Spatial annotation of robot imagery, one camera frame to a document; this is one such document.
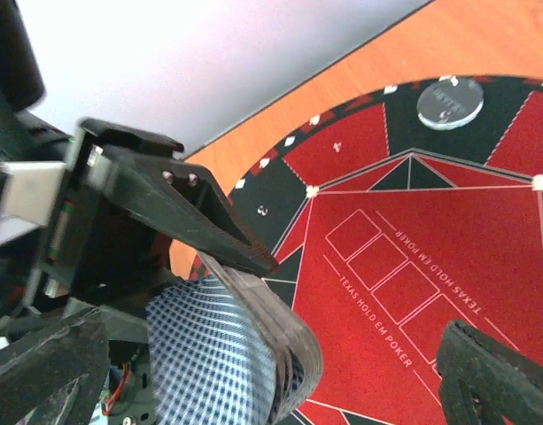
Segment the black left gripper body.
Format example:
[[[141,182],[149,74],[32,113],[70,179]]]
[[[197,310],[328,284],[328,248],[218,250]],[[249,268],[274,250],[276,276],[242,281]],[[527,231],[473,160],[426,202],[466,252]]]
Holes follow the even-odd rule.
[[[175,155],[184,147],[162,134],[105,120],[81,120],[65,148],[66,170],[27,284],[25,305],[47,305],[45,286],[103,304],[152,286],[166,272],[174,213]]]

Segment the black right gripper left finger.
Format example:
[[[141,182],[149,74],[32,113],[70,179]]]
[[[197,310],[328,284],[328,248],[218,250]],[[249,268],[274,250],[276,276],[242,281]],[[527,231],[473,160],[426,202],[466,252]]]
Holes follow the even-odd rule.
[[[109,371],[109,336],[87,308],[0,350],[0,424],[87,424]]]

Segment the clear dealer button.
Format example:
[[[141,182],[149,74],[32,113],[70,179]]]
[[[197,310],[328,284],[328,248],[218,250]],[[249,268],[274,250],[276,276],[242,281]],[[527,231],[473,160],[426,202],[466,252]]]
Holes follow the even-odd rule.
[[[417,118],[427,128],[453,130],[474,120],[484,103],[484,91],[478,82],[452,75],[432,83],[421,93],[416,104]]]

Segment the grey card deck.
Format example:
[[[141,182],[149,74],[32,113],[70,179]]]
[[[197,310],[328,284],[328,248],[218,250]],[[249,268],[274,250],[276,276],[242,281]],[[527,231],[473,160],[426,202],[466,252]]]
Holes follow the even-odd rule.
[[[258,276],[200,256],[146,306],[159,424],[276,424],[322,378],[312,330]]]

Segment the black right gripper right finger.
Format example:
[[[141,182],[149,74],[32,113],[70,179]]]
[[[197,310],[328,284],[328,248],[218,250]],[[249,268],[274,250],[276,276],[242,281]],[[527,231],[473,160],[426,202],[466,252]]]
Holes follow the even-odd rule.
[[[543,367],[463,321],[437,353],[448,424],[543,424]]]

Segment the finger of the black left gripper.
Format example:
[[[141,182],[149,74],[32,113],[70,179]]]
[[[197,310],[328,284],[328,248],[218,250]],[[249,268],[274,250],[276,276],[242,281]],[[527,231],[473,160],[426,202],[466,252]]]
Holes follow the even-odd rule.
[[[278,268],[207,168],[115,146],[105,147],[105,157],[105,197],[134,220],[240,271]]]

